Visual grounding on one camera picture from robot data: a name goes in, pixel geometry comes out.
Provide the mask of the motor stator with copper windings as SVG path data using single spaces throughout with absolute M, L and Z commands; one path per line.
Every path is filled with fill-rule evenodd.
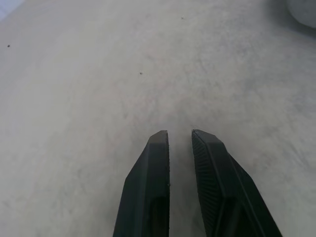
M 316 29 L 316 0 L 285 0 L 285 4 L 293 20 Z

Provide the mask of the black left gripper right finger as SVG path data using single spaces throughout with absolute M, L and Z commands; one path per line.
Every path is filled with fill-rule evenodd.
M 282 237 L 248 173 L 215 135 L 194 129 L 197 192 L 207 237 Z

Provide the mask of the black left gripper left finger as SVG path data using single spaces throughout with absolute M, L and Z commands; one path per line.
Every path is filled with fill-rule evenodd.
M 168 133 L 152 135 L 127 175 L 113 237 L 169 237 Z

